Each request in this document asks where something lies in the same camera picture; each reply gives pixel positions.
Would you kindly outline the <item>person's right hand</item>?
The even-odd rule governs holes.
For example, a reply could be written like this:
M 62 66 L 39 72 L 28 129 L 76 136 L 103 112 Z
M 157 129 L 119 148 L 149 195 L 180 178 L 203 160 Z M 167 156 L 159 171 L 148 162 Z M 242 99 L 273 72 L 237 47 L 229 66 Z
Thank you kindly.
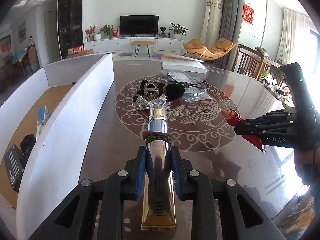
M 319 147 L 313 150 L 295 149 L 294 163 L 304 185 L 313 185 L 319 180 Z

